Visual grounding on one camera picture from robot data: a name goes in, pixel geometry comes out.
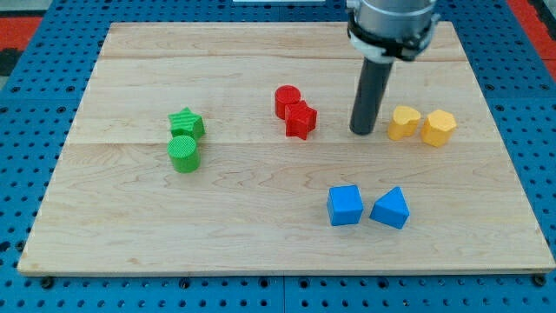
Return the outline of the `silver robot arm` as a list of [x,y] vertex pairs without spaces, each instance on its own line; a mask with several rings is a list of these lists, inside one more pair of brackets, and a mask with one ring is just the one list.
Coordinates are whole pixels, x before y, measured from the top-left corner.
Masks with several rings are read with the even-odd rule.
[[431,43],[435,0],[347,0],[347,36],[368,61],[412,62]]

